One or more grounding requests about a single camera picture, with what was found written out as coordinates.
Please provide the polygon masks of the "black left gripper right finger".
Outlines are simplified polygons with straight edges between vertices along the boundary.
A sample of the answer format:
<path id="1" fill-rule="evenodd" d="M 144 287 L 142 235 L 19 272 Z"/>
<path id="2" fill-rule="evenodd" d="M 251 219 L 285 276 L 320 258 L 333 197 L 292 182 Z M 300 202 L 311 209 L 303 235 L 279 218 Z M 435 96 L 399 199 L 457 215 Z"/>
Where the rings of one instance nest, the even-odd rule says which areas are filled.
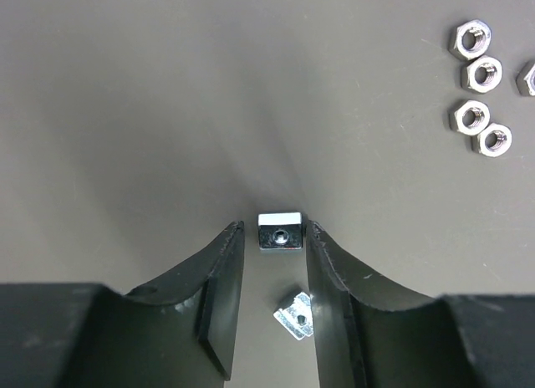
<path id="1" fill-rule="evenodd" d="M 531 294 L 420 294 L 314 221 L 306 259 L 321 386 L 533 386 Z"/>

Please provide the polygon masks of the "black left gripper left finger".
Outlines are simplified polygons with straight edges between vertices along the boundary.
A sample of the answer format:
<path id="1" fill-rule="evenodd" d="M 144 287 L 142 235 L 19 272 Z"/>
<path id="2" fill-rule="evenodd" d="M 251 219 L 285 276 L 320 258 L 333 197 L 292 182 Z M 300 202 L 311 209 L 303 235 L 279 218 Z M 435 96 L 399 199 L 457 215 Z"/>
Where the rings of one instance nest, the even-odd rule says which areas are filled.
<path id="1" fill-rule="evenodd" d="M 1 287 L 4 387 L 222 387 L 231 378 L 245 231 L 230 223 L 160 276 Z"/>

